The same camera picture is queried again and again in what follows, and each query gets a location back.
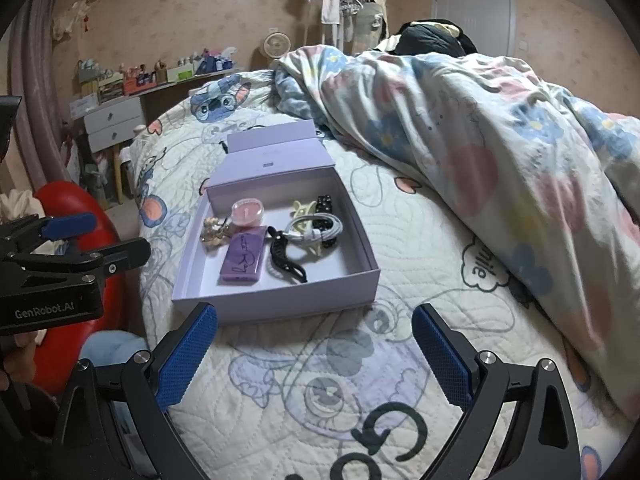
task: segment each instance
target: person's hand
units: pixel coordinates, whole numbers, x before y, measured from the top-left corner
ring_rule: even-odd
[[[14,335],[15,344],[18,347],[14,352],[4,356],[4,372],[0,370],[0,391],[4,392],[9,387],[9,374],[11,380],[16,383],[30,383],[36,376],[36,363],[33,357],[36,353],[36,336],[38,332],[27,332]]]

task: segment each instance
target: white cable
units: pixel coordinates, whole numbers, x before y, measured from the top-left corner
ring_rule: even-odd
[[[330,220],[333,224],[326,231],[320,229],[307,228],[304,233],[296,231],[293,227],[301,222],[308,222],[309,220]],[[336,216],[329,213],[313,213],[310,215],[302,215],[294,218],[289,224],[287,224],[284,230],[285,237],[291,242],[301,247],[309,247],[318,242],[325,240],[332,240],[337,237],[344,227],[342,221]]]

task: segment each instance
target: blue gripper pad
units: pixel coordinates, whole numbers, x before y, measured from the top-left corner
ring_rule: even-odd
[[[61,216],[49,220],[40,230],[45,240],[67,240],[92,232],[97,225],[93,213]]]
[[[217,331],[218,315],[208,304],[158,372],[156,401],[163,413],[182,400]]]
[[[450,404],[466,412],[473,401],[471,373],[424,307],[414,310],[414,338]]]

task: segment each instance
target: white drawer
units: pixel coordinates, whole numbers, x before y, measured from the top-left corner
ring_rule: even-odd
[[[131,97],[106,108],[100,108],[95,112],[85,115],[84,126],[88,134],[93,134],[109,128],[114,124],[123,123],[134,117],[142,116],[140,98]]]
[[[89,134],[89,147],[91,147],[92,153],[99,152],[125,140],[133,139],[133,128],[144,123],[144,119],[140,116]]]

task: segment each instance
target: door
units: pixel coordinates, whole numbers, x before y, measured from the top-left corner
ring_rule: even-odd
[[[512,56],[515,0],[433,0],[432,15],[462,27],[480,54]]]

